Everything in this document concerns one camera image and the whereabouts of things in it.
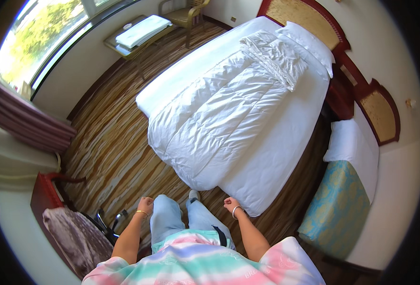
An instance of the light blue jeans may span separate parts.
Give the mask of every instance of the light blue jeans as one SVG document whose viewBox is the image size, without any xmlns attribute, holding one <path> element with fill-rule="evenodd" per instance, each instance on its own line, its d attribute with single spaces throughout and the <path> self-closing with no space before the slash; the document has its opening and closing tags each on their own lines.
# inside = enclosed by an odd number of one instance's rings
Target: light blue jeans
<svg viewBox="0 0 420 285">
<path fill-rule="evenodd" d="M 214 231 L 213 226 L 218 227 L 230 239 L 230 244 L 234 242 L 230 236 L 229 229 L 220 222 L 199 200 L 189 199 L 186 201 L 188 209 L 189 228 Z M 171 234 L 178 233 L 185 228 L 181 220 L 182 211 L 177 202 L 166 195 L 159 195 L 154 199 L 153 215 L 150 219 L 151 245 L 162 242 Z"/>
</svg>

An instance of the tree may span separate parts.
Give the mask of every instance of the tree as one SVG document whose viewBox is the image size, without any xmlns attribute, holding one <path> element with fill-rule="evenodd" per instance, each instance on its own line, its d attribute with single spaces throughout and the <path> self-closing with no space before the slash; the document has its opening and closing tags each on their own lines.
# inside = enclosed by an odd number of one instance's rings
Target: tree
<svg viewBox="0 0 420 285">
<path fill-rule="evenodd" d="M 80 5 L 80 0 L 67 3 L 49 4 L 15 35 L 11 54 L 15 58 L 13 68 L 2 76 L 7 82 L 22 78 L 31 65 L 47 52 L 58 40 L 64 29 L 72 24 L 72 11 Z"/>
</svg>

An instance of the pastel t-shirt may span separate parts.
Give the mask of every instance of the pastel t-shirt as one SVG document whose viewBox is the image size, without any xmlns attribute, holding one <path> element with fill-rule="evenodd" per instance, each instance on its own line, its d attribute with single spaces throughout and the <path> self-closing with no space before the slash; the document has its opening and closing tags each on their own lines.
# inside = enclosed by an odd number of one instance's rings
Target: pastel t-shirt
<svg viewBox="0 0 420 285">
<path fill-rule="evenodd" d="M 112 257 L 99 263 L 82 284 L 325 284 L 294 237 L 275 244 L 254 262 L 205 236 L 189 230 L 175 234 L 158 252 L 133 265 Z"/>
</svg>

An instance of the purple curtain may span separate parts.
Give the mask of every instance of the purple curtain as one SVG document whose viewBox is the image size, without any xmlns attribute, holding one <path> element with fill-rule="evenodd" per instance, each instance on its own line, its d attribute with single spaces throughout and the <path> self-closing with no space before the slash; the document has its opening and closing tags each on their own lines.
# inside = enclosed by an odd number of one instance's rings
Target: purple curtain
<svg viewBox="0 0 420 285">
<path fill-rule="evenodd" d="M 0 127 L 43 151 L 63 153 L 76 129 L 38 110 L 0 83 Z"/>
</svg>

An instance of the hand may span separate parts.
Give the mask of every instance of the hand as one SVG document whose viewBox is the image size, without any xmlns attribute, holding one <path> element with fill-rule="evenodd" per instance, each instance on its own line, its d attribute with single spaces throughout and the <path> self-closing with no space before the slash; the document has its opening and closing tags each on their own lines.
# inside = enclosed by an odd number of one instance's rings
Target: hand
<svg viewBox="0 0 420 285">
<path fill-rule="evenodd" d="M 224 208 L 226 208 L 230 212 L 230 214 L 232 214 L 236 206 L 240 206 L 240 203 L 236 199 L 229 197 L 224 200 Z M 237 208 L 234 214 L 238 218 L 237 215 L 240 213 L 244 214 L 245 212 L 243 212 L 242 208 Z"/>
<path fill-rule="evenodd" d="M 153 213 L 153 199 L 150 197 L 142 197 L 140 198 L 139 205 L 137 206 L 137 210 L 144 211 L 149 216 Z"/>
</svg>

